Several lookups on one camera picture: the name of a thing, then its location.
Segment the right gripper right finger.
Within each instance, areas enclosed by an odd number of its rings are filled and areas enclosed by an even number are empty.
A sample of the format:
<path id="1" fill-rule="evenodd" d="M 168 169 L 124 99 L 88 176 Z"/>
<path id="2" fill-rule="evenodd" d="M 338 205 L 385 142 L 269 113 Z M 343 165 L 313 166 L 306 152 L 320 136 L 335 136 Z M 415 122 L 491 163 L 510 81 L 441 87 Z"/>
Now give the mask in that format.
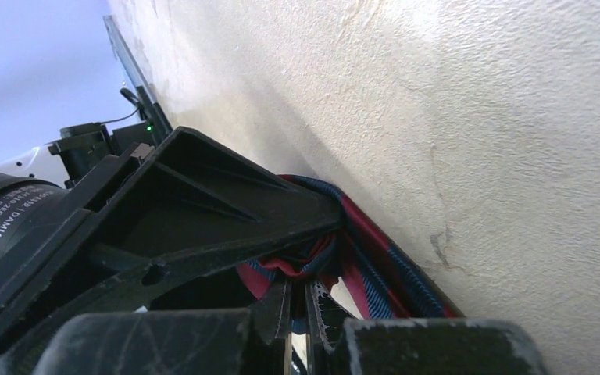
<path id="1" fill-rule="evenodd" d="M 320 282 L 305 287 L 310 374 L 546 374 L 532 338 L 502 320 L 359 320 Z"/>

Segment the red navy striped tie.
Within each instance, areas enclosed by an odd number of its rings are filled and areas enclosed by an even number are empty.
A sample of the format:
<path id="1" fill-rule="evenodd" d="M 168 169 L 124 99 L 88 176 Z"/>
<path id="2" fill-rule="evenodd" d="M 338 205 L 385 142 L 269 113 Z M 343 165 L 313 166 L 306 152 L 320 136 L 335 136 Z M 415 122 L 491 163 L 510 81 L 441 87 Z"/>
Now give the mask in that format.
<path id="1" fill-rule="evenodd" d="M 237 266 L 244 286 L 262 299 L 275 280 L 327 290 L 342 280 L 366 319 L 455 318 L 458 308 L 341 189 L 326 181 L 287 175 L 285 180 L 332 198 L 341 207 L 340 227 L 276 255 Z"/>

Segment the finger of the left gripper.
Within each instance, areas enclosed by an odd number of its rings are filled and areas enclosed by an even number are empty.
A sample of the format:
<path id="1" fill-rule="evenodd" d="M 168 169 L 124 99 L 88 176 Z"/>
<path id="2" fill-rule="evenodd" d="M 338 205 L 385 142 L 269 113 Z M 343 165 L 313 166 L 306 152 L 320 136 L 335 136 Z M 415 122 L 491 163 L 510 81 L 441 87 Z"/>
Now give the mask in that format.
<path id="1" fill-rule="evenodd" d="M 235 269 L 340 225 L 185 127 L 70 190 L 0 173 L 0 374 L 289 374 L 291 284 L 250 305 Z"/>

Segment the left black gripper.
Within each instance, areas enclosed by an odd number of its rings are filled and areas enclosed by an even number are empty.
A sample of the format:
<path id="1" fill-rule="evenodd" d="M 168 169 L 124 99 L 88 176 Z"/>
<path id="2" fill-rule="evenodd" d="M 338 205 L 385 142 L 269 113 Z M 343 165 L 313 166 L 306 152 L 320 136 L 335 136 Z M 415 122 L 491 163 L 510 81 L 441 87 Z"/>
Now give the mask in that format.
<path id="1" fill-rule="evenodd" d="M 121 184 L 120 173 L 135 174 L 153 151 L 139 144 L 120 157 L 111 155 L 72 191 L 0 173 L 0 338 L 92 242 L 102 211 L 88 209 L 91 200 L 115 204 L 108 184 Z"/>

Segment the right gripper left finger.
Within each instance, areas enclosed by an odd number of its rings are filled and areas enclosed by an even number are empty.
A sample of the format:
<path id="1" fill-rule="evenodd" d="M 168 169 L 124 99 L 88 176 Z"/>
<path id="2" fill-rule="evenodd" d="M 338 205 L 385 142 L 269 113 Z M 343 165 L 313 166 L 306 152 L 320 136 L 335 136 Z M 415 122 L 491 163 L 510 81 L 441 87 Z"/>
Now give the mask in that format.
<path id="1" fill-rule="evenodd" d="M 290 374 L 291 284 L 247 308 L 89 313 L 54 336 L 36 374 Z"/>

